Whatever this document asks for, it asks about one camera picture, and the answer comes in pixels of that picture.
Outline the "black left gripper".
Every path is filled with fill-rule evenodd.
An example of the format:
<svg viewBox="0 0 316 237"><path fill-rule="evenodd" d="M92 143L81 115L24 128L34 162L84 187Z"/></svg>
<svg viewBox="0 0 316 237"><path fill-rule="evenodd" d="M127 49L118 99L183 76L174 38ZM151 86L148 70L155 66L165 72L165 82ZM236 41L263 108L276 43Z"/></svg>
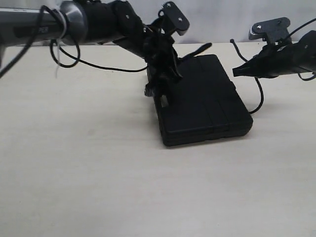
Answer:
<svg viewBox="0 0 316 237"><path fill-rule="evenodd" d="M145 96L171 98L171 79L180 81L183 77L178 71L174 39L162 29L162 10L149 25L143 23L128 1L114 1L113 14L119 36L113 43L144 59L148 66L154 68L147 69Z"/></svg>

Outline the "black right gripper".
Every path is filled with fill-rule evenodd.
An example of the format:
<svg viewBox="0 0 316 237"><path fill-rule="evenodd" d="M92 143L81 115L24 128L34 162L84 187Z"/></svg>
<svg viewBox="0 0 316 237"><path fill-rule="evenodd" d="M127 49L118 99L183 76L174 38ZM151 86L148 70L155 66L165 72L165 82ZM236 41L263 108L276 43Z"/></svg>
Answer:
<svg viewBox="0 0 316 237"><path fill-rule="evenodd" d="M264 47L259 55L233 68L233 76L276 78L309 71L309 44L303 39L285 46Z"/></svg>

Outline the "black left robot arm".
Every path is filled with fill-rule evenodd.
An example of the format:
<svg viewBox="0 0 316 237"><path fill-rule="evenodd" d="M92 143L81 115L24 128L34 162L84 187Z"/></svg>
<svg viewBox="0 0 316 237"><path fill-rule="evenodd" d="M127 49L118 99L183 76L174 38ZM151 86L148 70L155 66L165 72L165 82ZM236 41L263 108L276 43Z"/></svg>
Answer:
<svg viewBox="0 0 316 237"><path fill-rule="evenodd" d="M65 0L51 9L2 8L0 50L22 45L23 49L0 70L5 75L33 43L62 42L79 47L89 43L112 42L142 58L152 70L145 87L148 97L160 93L167 81L177 83L182 76L172 35L184 35L190 24L174 2L163 4L157 19L145 24L126 0L103 3L99 0Z"/></svg>

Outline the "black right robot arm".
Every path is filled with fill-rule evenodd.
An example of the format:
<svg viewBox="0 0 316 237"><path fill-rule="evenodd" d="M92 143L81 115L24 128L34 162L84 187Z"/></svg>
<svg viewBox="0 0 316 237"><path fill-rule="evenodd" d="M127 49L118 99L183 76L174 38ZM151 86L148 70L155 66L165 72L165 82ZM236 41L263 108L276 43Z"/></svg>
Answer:
<svg viewBox="0 0 316 237"><path fill-rule="evenodd" d="M279 76L316 72L316 32L311 30L298 42L267 44L250 60L233 68L234 77L273 79Z"/></svg>

